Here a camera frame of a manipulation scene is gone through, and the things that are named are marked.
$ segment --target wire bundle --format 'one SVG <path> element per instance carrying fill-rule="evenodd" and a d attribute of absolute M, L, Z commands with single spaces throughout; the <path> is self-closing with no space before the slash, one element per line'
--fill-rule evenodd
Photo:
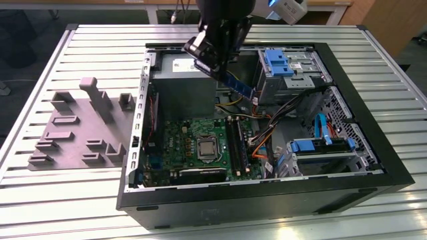
<path fill-rule="evenodd" d="M 296 108 L 298 107 L 298 105 L 302 103 L 304 99 L 306 96 L 318 93 L 318 92 L 324 92 L 325 90 L 328 90 L 329 86 L 321 86 L 318 88 L 314 89 L 309 89 L 306 91 L 304 91 L 300 95 L 297 95 L 286 104 L 282 105 L 282 107 L 280 108 L 280 110 L 277 111 L 277 113 L 272 116 L 268 127 L 264 131 L 260 132 L 260 134 L 257 134 L 252 139 L 250 139 L 250 144 L 254 143 L 256 141 L 260 141 L 262 139 L 262 141 L 260 142 L 260 144 L 257 145 L 257 148 L 253 152 L 253 157 L 254 158 L 265 158 L 269 160 L 270 164 L 274 161 L 273 158 L 273 141 L 272 141 L 272 135 L 274 133 L 276 127 L 281 121 L 281 119 L 296 110 Z M 266 150 L 268 150 L 268 156 L 265 155 L 258 155 L 258 151 L 261 149 L 261 147 L 266 144 Z"/>

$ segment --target sticker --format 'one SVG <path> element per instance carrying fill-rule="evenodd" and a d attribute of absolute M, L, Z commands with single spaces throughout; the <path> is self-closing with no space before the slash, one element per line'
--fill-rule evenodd
<path fill-rule="evenodd" d="M 352 4 L 352 2 L 349 2 L 349 1 L 337 1 L 336 2 L 336 5 L 350 5 Z"/>
<path fill-rule="evenodd" d="M 265 166 L 266 166 L 266 169 L 269 170 L 269 172 L 274 173 L 274 166 L 269 162 L 266 162 Z"/>
<path fill-rule="evenodd" d="M 293 69 L 302 69 L 302 65 L 300 63 L 292 63 Z"/>
<path fill-rule="evenodd" d="M 201 72 L 195 67 L 195 59 L 193 58 L 177 58 L 173 62 L 173 72 Z"/>

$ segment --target chip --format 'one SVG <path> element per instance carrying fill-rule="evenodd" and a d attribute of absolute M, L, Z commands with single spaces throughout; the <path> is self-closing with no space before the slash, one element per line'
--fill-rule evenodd
<path fill-rule="evenodd" d="M 203 135 L 197 138 L 198 159 L 210 164 L 218 159 L 218 139 L 216 135 Z"/>
<path fill-rule="evenodd" d="M 214 142 L 201 142 L 199 145 L 201 156 L 209 156 L 216 154 Z"/>

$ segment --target expansion slot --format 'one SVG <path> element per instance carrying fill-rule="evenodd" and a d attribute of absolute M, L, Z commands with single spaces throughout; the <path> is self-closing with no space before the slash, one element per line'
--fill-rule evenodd
<path fill-rule="evenodd" d="M 240 118 L 232 116 L 226 118 L 226 133 L 229 141 L 229 151 L 232 169 L 237 176 L 250 172 L 250 161 L 248 156 L 248 146 L 242 131 Z"/>

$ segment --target metal workbench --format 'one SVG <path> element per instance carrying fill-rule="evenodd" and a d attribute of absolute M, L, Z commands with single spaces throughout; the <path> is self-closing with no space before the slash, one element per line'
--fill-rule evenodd
<path fill-rule="evenodd" d="M 79 79 L 90 76 L 110 97 L 137 95 L 145 44 L 183 43 L 197 30 L 194 25 L 81 25 L 66 31 L 0 150 L 0 238 L 426 239 L 426 97 L 370 32 L 354 26 L 256 25 L 248 41 L 329 43 L 417 181 L 400 192 L 342 213 L 149 232 L 117 211 L 121 168 L 27 170 L 55 91 L 85 98 Z"/>

